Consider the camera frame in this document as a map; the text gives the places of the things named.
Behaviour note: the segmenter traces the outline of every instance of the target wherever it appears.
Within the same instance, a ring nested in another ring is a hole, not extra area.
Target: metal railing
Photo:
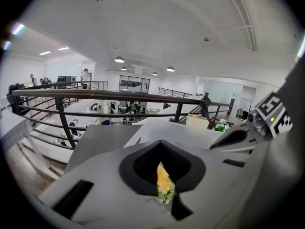
[[[23,116],[24,118],[32,121],[34,124],[40,123],[43,125],[53,126],[56,128],[62,128],[66,134],[66,137],[56,135],[54,133],[49,133],[46,131],[39,130],[37,128],[34,129],[35,132],[38,132],[43,135],[55,137],[58,139],[63,139],[69,141],[71,147],[60,145],[57,143],[50,142],[41,137],[31,135],[33,138],[36,138],[45,143],[67,148],[74,149],[76,147],[76,143],[79,141],[78,139],[73,138],[71,131],[85,131],[86,127],[84,126],[70,126],[68,125],[66,116],[85,116],[85,117],[109,117],[109,118],[137,118],[137,117],[174,117],[175,122],[179,122],[180,116],[187,116],[188,114],[198,114],[198,107],[189,113],[181,113],[183,104],[194,104],[199,105],[200,100],[189,99],[189,98],[181,98],[181,97],[172,97],[172,96],[160,96],[160,95],[152,95],[152,94],[142,94],[142,93],[122,93],[122,92],[111,92],[106,90],[83,90],[78,89],[79,86],[72,86],[72,89],[50,89],[46,88],[46,86],[53,85],[53,87],[64,86],[64,83],[54,83],[43,86],[35,86],[26,90],[15,90],[12,95],[14,98],[14,105],[17,109],[17,114]],[[20,96],[26,97],[25,100],[17,102],[17,98]],[[45,97],[46,100],[40,104],[36,104],[34,106],[26,106],[22,105],[23,103],[35,99],[37,97]],[[71,102],[76,102],[78,99],[100,99],[100,100],[121,100],[121,101],[143,101],[143,102],[157,102],[157,103],[173,103],[177,104],[177,110],[174,114],[101,114],[101,113],[82,113],[82,112],[68,112],[65,111],[64,108]],[[39,108],[38,106],[46,103],[48,101],[54,101],[55,103],[52,106],[55,106],[55,109],[47,108]],[[211,106],[230,106],[229,104],[220,104],[220,103],[211,103]],[[34,116],[24,116],[22,115],[22,109],[24,110],[34,110],[38,111],[38,113],[48,113],[48,115],[59,115],[61,119],[61,125],[53,124],[50,122],[43,121],[43,119],[34,119]]]
[[[174,91],[174,90],[170,90],[170,89],[165,89],[165,88],[161,88],[159,87],[159,95],[162,96],[168,96],[168,97],[182,97],[182,98],[187,98],[192,96],[191,94],[187,94],[187,93],[183,93],[183,92],[179,92],[179,91]]]

